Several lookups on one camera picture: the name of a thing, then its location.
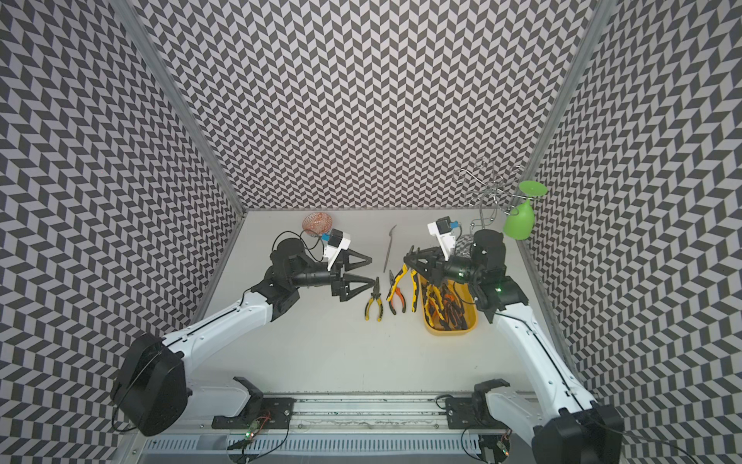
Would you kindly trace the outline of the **yellow black pliers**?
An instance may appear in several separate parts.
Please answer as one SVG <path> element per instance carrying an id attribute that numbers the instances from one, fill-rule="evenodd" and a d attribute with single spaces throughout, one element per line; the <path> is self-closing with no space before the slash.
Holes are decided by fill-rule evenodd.
<path id="1" fill-rule="evenodd" d="M 417 275 L 417 272 L 415 270 L 412 270 L 406 264 L 404 264 L 398 273 L 388 273 L 388 276 L 390 277 L 390 291 L 388 291 L 386 300 L 388 301 L 388 308 L 393 315 L 397 314 L 397 310 L 393 305 L 394 297 L 397 297 L 402 303 L 401 311 L 403 313 L 407 311 L 407 301 L 399 288 L 399 284 L 402 278 L 404 278 L 404 276 L 406 275 L 410 275 L 413 286 L 411 312 L 417 311 L 417 304 L 419 303 L 419 276 Z"/>
<path id="2" fill-rule="evenodd" d="M 370 298 L 364 309 L 364 319 L 366 321 L 370 320 L 371 309 L 373 305 L 376 305 L 378 307 L 378 315 L 377 315 L 376 320 L 378 322 L 381 322 L 384 316 L 384 306 L 383 306 L 382 298 L 381 298 L 381 284 L 378 278 L 375 278 L 375 282 L 372 287 Z"/>

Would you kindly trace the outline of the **orange long nose pliers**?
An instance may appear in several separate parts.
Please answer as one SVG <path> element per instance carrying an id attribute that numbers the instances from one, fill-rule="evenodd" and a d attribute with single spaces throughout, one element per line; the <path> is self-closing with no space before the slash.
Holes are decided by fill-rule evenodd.
<path id="1" fill-rule="evenodd" d="M 405 269 L 400 270 L 396 274 L 390 272 L 390 291 L 388 291 L 386 300 L 388 301 L 388 308 L 393 315 L 396 315 L 399 311 L 402 313 L 407 311 L 406 299 L 399 288 L 400 281 L 406 273 L 407 271 Z"/>

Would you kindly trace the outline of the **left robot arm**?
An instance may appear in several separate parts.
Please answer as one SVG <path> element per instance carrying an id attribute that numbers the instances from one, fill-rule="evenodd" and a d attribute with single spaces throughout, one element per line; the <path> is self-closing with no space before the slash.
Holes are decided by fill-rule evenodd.
<path id="1" fill-rule="evenodd" d="M 131 429 L 146 437 L 177 423 L 192 401 L 206 406 L 215 428 L 235 429 L 264 416 L 264 394 L 247 378 L 238 378 L 241 386 L 233 390 L 199 387 L 189 377 L 237 338 L 282 317 L 299 301 L 302 287 L 328 286 L 342 302 L 375 287 L 373 278 L 354 273 L 371 264 L 371 257 L 353 251 L 338 231 L 327 241 L 321 261 L 309 255 L 302 239 L 281 241 L 264 278 L 230 307 L 167 336 L 139 336 L 111 389 L 114 412 L 124 414 Z"/>

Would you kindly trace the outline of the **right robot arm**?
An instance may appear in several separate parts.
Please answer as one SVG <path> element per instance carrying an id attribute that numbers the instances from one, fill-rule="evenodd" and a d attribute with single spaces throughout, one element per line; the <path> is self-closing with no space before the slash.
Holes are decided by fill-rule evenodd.
<path id="1" fill-rule="evenodd" d="M 473 393 L 481 419 L 499 421 L 528 441 L 538 463 L 618 463 L 622 418 L 598 403 L 541 330 L 525 292 L 506 274 L 504 235 L 475 232 L 466 256 L 453 254 L 454 246 L 444 234 L 436 247 L 411 249 L 404 262 L 430 285 L 467 287 L 477 310 L 516 351 L 537 398 L 527 401 L 502 379 L 481 382 Z"/>

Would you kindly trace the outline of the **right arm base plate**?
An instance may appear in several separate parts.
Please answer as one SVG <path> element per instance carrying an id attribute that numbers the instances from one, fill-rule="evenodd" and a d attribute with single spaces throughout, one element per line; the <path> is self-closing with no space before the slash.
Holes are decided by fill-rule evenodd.
<path id="1" fill-rule="evenodd" d="M 492 390 L 502 390 L 510 384 L 504 379 L 492 379 L 475 385 L 469 396 L 442 396 L 448 428 L 464 430 L 467 427 L 506 429 L 505 423 L 496 420 L 489 412 L 485 394 Z"/>

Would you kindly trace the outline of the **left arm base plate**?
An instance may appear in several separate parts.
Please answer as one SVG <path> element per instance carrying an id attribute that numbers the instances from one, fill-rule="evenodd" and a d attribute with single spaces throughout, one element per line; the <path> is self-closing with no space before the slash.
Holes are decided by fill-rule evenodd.
<path id="1" fill-rule="evenodd" d="M 247 402 L 234 416 L 216 416 L 212 420 L 212 429 L 238 430 L 248 429 L 254 421 L 266 421 L 263 429 L 285 429 L 290 427 L 297 400 L 290 396 L 269 396 L 258 389 L 245 377 L 235 376 L 243 390 L 248 394 Z"/>

